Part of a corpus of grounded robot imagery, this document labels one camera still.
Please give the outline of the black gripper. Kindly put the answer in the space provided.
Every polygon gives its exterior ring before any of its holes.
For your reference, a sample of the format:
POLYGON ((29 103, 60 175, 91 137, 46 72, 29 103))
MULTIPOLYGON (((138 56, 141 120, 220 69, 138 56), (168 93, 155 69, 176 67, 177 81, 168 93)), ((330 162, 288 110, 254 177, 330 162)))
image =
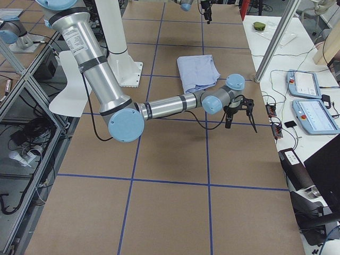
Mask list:
POLYGON ((210 0, 201 1, 200 5, 203 10, 203 16, 207 24, 210 24, 212 21, 212 11, 211 11, 211 7, 213 5, 212 2, 210 0))
POLYGON ((233 121, 233 116, 238 112, 237 107, 224 107, 225 116, 225 128, 230 129, 233 121))

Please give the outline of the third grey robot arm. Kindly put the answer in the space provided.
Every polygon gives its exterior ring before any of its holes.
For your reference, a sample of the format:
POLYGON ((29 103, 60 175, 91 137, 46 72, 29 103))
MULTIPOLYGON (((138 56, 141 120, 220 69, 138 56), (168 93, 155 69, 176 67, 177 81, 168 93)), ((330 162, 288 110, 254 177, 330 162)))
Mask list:
POLYGON ((1 18, 1 39, 14 53, 33 53, 40 44, 45 43, 44 36, 28 33, 20 19, 13 15, 1 18))

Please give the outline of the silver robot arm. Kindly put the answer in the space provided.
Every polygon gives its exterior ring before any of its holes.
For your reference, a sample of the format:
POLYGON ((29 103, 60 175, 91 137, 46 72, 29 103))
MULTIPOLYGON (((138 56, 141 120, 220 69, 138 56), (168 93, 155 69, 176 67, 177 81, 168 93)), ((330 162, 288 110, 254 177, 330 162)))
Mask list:
POLYGON ((231 74, 215 91, 207 88, 219 78, 210 55, 182 56, 177 65, 184 94, 145 103, 136 103, 118 83, 122 69, 114 67, 104 55, 90 25, 90 14, 83 1, 40 1, 48 27, 59 32, 72 55, 86 87, 91 88, 100 103, 100 114, 111 137, 120 142, 136 140, 144 130, 145 121, 202 107, 208 114, 223 111, 223 121, 231 126, 233 115, 242 110, 244 77, 231 74))
MULTIPOLYGON (((172 0, 172 2, 178 4, 183 11, 188 12, 194 3, 194 0, 172 0)), ((204 17, 207 24, 210 24, 212 21, 212 6, 216 3, 216 1, 201 0, 196 1, 196 3, 200 15, 204 17)))

